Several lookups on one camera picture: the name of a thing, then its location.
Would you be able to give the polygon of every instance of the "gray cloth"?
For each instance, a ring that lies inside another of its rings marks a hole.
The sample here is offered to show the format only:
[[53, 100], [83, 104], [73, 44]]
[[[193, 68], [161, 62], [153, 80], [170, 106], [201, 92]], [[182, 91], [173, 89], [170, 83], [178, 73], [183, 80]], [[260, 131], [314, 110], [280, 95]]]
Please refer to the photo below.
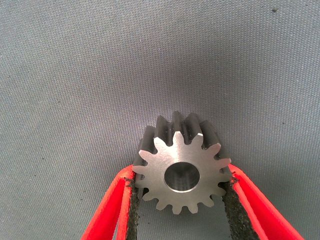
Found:
[[[0, 239], [79, 239], [146, 125], [217, 128], [306, 238], [320, 236], [320, 3], [0, 2]], [[228, 239], [224, 205], [142, 202], [138, 239]]]

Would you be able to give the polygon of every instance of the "gear tooth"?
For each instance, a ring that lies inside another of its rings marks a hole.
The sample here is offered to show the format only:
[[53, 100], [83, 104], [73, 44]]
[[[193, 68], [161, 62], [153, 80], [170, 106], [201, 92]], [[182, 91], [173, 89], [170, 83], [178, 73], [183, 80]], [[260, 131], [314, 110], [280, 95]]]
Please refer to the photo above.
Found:
[[185, 123], [187, 125], [188, 135], [190, 139], [193, 139], [198, 134], [202, 136], [202, 131], [199, 125], [199, 118], [195, 113], [190, 113], [189, 116], [185, 119]]
[[198, 205], [197, 204], [189, 205], [188, 209], [192, 214], [196, 214], [198, 212]]
[[213, 206], [215, 205], [214, 201], [213, 201], [210, 197], [204, 199], [204, 200], [202, 201], [202, 203], [203, 203], [204, 205], [206, 205], [207, 207], [209, 207], [209, 208], [211, 208], [211, 207], [213, 207]]
[[185, 144], [184, 136], [180, 131], [176, 131], [173, 135], [173, 144], [176, 146], [182, 146]]
[[219, 152], [220, 148], [221, 148], [220, 143], [216, 143], [216, 144], [214, 144], [214, 145], [211, 145], [211, 146], [206, 150], [206, 152], [213, 157], [213, 156], [217, 155], [217, 153]]
[[172, 130], [173, 132], [182, 132], [182, 115], [178, 111], [174, 111], [172, 114]]
[[159, 200], [158, 203], [156, 204], [156, 209], [158, 209], [159, 211], [165, 209], [165, 207], [167, 206], [168, 204], [165, 203], [164, 201], [161, 201]]
[[171, 138], [170, 124], [163, 116], [158, 116], [156, 120], [154, 137], [160, 138], [166, 145], [169, 143], [169, 139]]
[[148, 187], [148, 181], [146, 180], [135, 180], [134, 186], [138, 189], [144, 189]]
[[178, 215], [178, 214], [181, 213], [181, 210], [182, 210], [182, 206], [180, 206], [180, 205], [172, 205], [173, 214]]
[[132, 170], [133, 170], [136, 174], [146, 175], [147, 167], [146, 167], [146, 166], [133, 166], [133, 167], [132, 167]]
[[153, 126], [147, 126], [144, 130], [140, 150], [146, 150], [153, 152], [155, 149], [154, 145], [155, 128]]
[[221, 182], [229, 182], [232, 179], [232, 175], [229, 173], [220, 173]]
[[212, 194], [213, 194], [213, 195], [216, 195], [216, 196], [219, 196], [219, 197], [222, 197], [222, 196], [224, 196], [226, 193], [227, 193], [227, 192], [226, 192], [224, 189], [222, 189], [221, 187], [216, 186], [216, 187], [214, 188]]
[[192, 146], [195, 148], [201, 149], [202, 144], [204, 143], [204, 136], [202, 133], [198, 133], [193, 139], [192, 139]]
[[206, 148], [209, 148], [211, 145], [219, 143], [219, 138], [216, 135], [215, 128], [211, 125], [211, 123], [207, 120], [201, 122], [200, 128], [203, 134], [203, 143]]
[[219, 159], [219, 160], [216, 160], [216, 163], [219, 169], [223, 169], [231, 163], [231, 159], [230, 158]]
[[156, 137], [154, 140], [154, 146], [158, 152], [164, 152], [167, 149], [167, 144], [160, 138]]
[[156, 156], [155, 154], [152, 154], [151, 152], [148, 152], [146, 150], [140, 150], [139, 155], [147, 163], [151, 162]]
[[142, 196], [142, 199], [145, 201], [150, 201], [154, 199], [155, 197], [151, 194], [150, 191], [148, 191], [145, 195]]

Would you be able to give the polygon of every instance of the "gear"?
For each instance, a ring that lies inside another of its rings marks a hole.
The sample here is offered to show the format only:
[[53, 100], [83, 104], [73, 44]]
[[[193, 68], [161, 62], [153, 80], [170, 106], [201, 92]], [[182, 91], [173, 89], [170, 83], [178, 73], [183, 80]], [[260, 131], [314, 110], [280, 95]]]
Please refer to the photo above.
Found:
[[198, 203], [212, 207], [211, 195], [226, 193], [218, 183], [231, 180], [230, 163], [208, 121], [174, 112], [172, 123], [159, 116], [156, 128], [146, 127], [133, 164], [135, 186], [148, 189], [143, 200], [158, 199], [158, 210], [172, 205], [179, 214], [187, 206], [195, 214]]

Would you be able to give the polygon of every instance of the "metal gear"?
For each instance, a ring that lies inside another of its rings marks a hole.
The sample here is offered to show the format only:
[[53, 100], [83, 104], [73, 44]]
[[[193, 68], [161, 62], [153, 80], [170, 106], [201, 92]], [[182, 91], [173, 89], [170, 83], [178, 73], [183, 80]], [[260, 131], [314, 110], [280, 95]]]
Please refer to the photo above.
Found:
[[133, 164], [135, 186], [148, 189], [143, 200], [158, 199], [158, 210], [172, 205], [179, 214], [187, 206], [195, 214], [198, 203], [212, 207], [211, 195], [226, 193], [218, 183], [231, 180], [230, 163], [207, 120], [194, 113], [183, 120], [176, 111], [171, 123], [159, 116], [155, 128], [145, 128]]

